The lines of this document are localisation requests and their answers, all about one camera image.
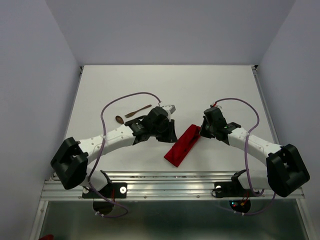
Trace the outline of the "red cloth napkin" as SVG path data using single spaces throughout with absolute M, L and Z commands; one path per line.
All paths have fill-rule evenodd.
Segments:
M 200 126 L 191 124 L 172 146 L 172 148 L 164 155 L 164 159 L 176 168 L 179 167 L 193 146 L 199 140 L 200 130 Z

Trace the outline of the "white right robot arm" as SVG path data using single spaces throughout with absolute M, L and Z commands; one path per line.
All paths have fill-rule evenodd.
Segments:
M 206 109 L 200 136 L 214 138 L 228 146 L 245 152 L 264 164 L 264 170 L 244 170 L 233 174 L 229 181 L 214 183 L 216 198 L 242 197 L 248 193 L 255 197 L 260 190 L 272 190 L 280 197 L 287 197 L 310 180 L 310 174 L 298 149 L 263 140 L 249 134 L 241 125 L 227 123 L 217 107 Z

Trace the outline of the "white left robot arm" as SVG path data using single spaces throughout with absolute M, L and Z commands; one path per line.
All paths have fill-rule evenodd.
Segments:
M 64 189 L 77 186 L 94 189 L 100 197 L 111 193 L 111 181 L 102 170 L 89 167 L 100 157 L 117 149 L 134 146 L 154 137 L 162 143 L 175 143 L 174 105 L 156 106 L 146 116 L 130 120 L 103 134 L 76 141 L 65 139 L 50 162 Z

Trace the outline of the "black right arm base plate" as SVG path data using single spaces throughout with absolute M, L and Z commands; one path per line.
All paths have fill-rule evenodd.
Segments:
M 211 195 L 215 198 L 254 197 L 249 189 L 244 189 L 239 182 L 218 181 L 214 183 Z

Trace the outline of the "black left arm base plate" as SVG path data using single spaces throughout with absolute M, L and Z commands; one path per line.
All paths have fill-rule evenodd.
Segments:
M 81 184 L 83 187 L 83 199 L 101 199 L 102 197 L 97 194 L 89 184 Z M 125 199 L 127 197 L 128 184 L 126 182 L 112 182 L 108 183 L 98 192 L 108 199 Z

